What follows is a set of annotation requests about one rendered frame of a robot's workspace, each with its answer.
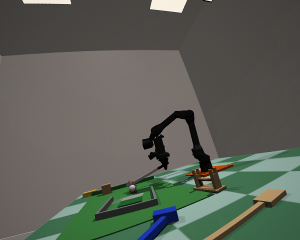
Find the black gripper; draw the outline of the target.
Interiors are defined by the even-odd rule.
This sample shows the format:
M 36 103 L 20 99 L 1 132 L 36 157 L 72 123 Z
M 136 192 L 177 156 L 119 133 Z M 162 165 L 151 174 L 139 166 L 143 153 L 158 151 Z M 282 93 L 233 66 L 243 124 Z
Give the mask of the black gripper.
M 170 153 L 166 152 L 165 151 L 165 146 L 162 144 L 162 145 L 158 145 L 155 147 L 155 149 L 157 150 L 159 156 L 156 156 L 156 159 L 158 161 L 160 161 L 162 163 L 162 165 L 164 166 L 164 169 L 167 170 L 168 169 L 168 160 L 169 160 L 169 156 L 170 156 Z

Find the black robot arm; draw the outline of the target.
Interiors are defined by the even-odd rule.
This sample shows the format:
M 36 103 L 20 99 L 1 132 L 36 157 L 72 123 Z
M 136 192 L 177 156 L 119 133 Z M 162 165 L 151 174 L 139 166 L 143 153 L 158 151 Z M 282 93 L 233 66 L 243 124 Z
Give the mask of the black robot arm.
M 191 149 L 192 150 L 192 155 L 194 156 L 195 159 L 198 159 L 200 161 L 199 162 L 199 164 L 200 164 L 199 166 L 200 166 L 200 169 L 201 169 L 200 172 L 208 172 L 208 169 L 212 169 L 213 166 L 211 164 L 210 156 L 205 154 L 203 148 L 200 145 L 197 130 L 196 130 L 196 127 L 195 127 L 194 112 L 190 109 L 189 110 L 175 111 L 168 118 L 166 118 L 162 123 L 152 127 L 151 128 L 151 134 L 150 134 L 149 138 L 142 139 L 143 149 L 144 150 L 150 149 L 154 145 L 155 145 L 155 147 L 159 146 L 159 145 L 163 145 L 162 138 L 164 138 L 164 136 L 160 133 L 164 130 L 165 127 L 167 127 L 176 118 L 186 120 L 186 123 L 188 124 L 188 127 L 189 127 L 191 139 L 192 139 L 192 142 L 193 142 L 193 148 Z M 158 157 L 158 156 L 159 156 L 159 153 L 156 149 L 155 149 L 155 152 L 151 152 L 150 155 L 148 155 L 150 160 L 152 160 L 154 157 Z

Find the grey sphere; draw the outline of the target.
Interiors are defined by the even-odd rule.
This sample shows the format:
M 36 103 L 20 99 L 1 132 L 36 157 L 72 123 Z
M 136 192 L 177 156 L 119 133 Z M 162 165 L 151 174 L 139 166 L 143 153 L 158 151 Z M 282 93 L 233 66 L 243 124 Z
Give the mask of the grey sphere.
M 135 185 L 131 185 L 131 186 L 129 187 L 129 192 L 130 192 L 130 193 L 135 193 L 136 190 L 137 190 L 137 188 L 136 188 Z

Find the blue putter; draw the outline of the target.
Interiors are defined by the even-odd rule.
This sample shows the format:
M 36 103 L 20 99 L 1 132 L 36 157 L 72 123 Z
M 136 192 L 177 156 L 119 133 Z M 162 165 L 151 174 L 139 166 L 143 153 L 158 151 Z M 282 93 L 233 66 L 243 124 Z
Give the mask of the blue putter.
M 154 210 L 152 217 L 154 224 L 137 240 L 153 240 L 166 224 L 179 222 L 176 206 Z

